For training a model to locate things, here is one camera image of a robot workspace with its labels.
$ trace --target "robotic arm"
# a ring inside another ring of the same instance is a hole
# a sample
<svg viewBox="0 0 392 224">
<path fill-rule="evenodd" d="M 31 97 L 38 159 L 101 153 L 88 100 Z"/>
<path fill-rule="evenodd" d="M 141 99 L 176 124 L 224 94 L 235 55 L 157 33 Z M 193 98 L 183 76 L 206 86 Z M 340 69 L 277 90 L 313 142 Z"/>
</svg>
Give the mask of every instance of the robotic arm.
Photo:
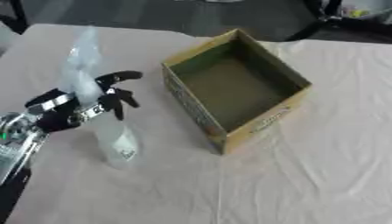
<svg viewBox="0 0 392 224">
<path fill-rule="evenodd" d="M 51 133 L 75 129 L 105 112 L 114 111 L 123 120 L 121 101 L 137 108 L 133 93 L 112 85 L 140 79 L 142 74 L 124 71 L 95 79 L 104 93 L 88 108 L 82 108 L 74 93 L 52 89 L 25 104 L 24 113 L 0 117 L 0 223 L 4 223 L 16 205 L 30 176 L 33 156 Z"/>
</svg>

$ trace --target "white tablecloth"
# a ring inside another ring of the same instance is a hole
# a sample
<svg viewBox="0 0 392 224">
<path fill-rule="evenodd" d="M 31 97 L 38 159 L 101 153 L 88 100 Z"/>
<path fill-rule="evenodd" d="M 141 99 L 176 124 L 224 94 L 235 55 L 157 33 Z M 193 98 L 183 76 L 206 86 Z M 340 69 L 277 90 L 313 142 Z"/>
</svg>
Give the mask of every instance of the white tablecloth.
<svg viewBox="0 0 392 224">
<path fill-rule="evenodd" d="M 57 85 L 82 29 L 35 25 L 0 59 L 2 114 Z M 54 134 L 8 224 L 392 222 L 392 45 L 264 43 L 314 85 L 299 109 L 220 157 L 165 91 L 159 65 L 203 38 L 98 33 L 102 74 L 144 72 L 120 85 L 142 104 L 126 122 L 143 153 L 118 171 L 88 131 Z"/>
</svg>

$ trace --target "open box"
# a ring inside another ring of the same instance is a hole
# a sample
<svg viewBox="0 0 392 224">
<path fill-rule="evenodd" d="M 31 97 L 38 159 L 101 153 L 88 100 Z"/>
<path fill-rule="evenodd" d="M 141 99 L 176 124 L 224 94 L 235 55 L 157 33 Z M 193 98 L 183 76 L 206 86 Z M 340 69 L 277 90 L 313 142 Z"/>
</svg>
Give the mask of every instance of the open box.
<svg viewBox="0 0 392 224">
<path fill-rule="evenodd" d="M 220 151 L 294 109 L 311 83 L 234 30 L 163 63 L 164 82 Z"/>
</svg>

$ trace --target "clear plastic bottle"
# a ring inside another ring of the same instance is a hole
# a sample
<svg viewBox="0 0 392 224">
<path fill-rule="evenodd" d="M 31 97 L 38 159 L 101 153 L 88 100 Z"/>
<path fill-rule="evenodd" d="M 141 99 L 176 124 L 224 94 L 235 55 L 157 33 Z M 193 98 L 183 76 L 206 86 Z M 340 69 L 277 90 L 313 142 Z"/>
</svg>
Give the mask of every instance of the clear plastic bottle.
<svg viewBox="0 0 392 224">
<path fill-rule="evenodd" d="M 63 68 L 59 89 L 74 92 L 83 108 L 96 104 L 103 94 L 93 75 L 101 64 L 96 32 L 88 28 L 76 41 Z M 121 169 L 138 153 L 139 144 L 125 122 L 118 121 L 113 112 L 97 116 L 86 125 L 95 133 L 108 163 Z"/>
<path fill-rule="evenodd" d="M 133 131 L 116 119 L 113 113 L 99 115 L 90 121 L 98 144 L 107 162 L 116 169 L 122 169 L 138 153 L 139 143 Z"/>
</svg>

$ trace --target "gray floor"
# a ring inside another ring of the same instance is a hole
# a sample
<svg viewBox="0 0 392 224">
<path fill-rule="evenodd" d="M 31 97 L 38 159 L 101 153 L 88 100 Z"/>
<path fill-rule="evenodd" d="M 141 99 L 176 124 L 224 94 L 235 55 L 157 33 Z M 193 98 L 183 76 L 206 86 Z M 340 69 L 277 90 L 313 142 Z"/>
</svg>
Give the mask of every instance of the gray floor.
<svg viewBox="0 0 392 224">
<path fill-rule="evenodd" d="M 260 40 L 283 41 L 312 21 L 302 0 L 24 0 L 32 24 L 99 25 L 213 36 L 240 27 Z M 347 32 L 322 31 L 314 39 L 380 42 Z"/>
</svg>

